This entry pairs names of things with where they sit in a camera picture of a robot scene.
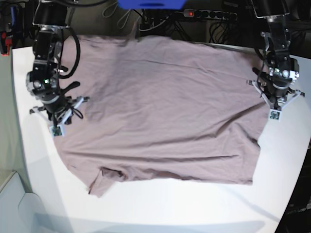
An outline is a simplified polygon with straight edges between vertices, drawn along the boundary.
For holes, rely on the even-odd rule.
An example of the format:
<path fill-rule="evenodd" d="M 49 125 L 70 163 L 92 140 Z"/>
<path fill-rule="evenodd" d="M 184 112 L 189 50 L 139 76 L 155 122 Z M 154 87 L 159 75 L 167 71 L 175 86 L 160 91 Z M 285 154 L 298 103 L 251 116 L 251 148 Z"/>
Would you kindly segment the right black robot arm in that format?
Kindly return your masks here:
<path fill-rule="evenodd" d="M 35 11 L 33 25 L 39 27 L 33 45 L 35 60 L 26 77 L 26 87 L 32 96 L 43 104 L 49 120 L 58 120 L 61 114 L 73 107 L 65 94 L 80 86 L 77 81 L 61 88 L 60 79 L 70 78 L 76 71 L 81 55 L 80 43 L 74 30 L 66 24 L 68 8 L 52 0 L 41 0 Z M 68 29 L 76 45 L 76 59 L 71 70 L 62 66 L 64 29 Z"/>

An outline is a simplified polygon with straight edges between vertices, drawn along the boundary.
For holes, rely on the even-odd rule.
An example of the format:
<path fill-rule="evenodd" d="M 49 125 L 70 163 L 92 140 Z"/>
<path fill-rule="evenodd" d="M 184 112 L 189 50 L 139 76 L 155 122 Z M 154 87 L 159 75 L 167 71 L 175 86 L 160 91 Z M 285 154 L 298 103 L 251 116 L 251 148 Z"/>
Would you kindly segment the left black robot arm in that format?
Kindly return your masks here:
<path fill-rule="evenodd" d="M 299 65 L 290 57 L 291 35 L 286 27 L 285 16 L 290 12 L 284 0 L 252 0 L 250 1 L 254 15 L 265 19 L 268 32 L 261 32 L 264 39 L 263 54 L 260 55 L 262 66 L 253 68 L 257 80 L 250 82 L 259 90 L 260 96 L 271 109 L 280 110 L 279 103 L 286 102 L 288 94 L 299 96 L 291 89 L 299 78 Z"/>

